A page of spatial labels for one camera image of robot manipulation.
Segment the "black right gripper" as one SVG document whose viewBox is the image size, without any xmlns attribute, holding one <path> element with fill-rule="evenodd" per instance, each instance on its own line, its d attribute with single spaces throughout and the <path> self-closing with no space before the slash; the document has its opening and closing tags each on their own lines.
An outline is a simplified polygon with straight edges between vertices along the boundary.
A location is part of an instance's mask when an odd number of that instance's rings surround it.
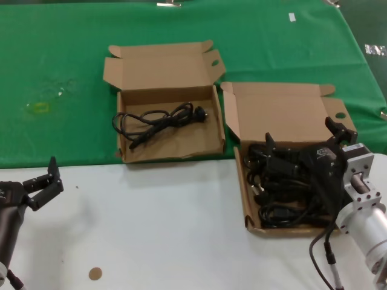
<svg viewBox="0 0 387 290">
<path fill-rule="evenodd" d="M 332 137 L 327 144 L 339 146 L 356 144 L 357 132 L 348 129 L 344 124 L 325 119 L 325 126 Z M 265 134 L 265 153 L 267 170 L 285 176 L 296 177 L 299 173 L 299 160 L 310 174 L 311 188 L 320 197 L 327 211 L 340 211 L 344 193 L 340 167 L 336 164 L 336 154 L 325 144 L 318 143 L 299 150 L 277 147 L 272 136 Z"/>
</svg>

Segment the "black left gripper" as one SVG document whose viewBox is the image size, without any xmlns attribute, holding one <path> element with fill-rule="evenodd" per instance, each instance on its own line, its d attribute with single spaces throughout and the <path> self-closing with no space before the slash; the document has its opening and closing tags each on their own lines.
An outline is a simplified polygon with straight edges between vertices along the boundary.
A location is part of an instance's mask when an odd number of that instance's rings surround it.
<svg viewBox="0 0 387 290">
<path fill-rule="evenodd" d="M 63 191 L 56 158 L 52 156 L 45 175 L 29 179 L 23 183 L 1 181 L 1 209 L 29 206 L 33 211 L 38 211 Z M 28 196 L 28 193 L 34 192 L 37 194 L 33 197 Z"/>
</svg>

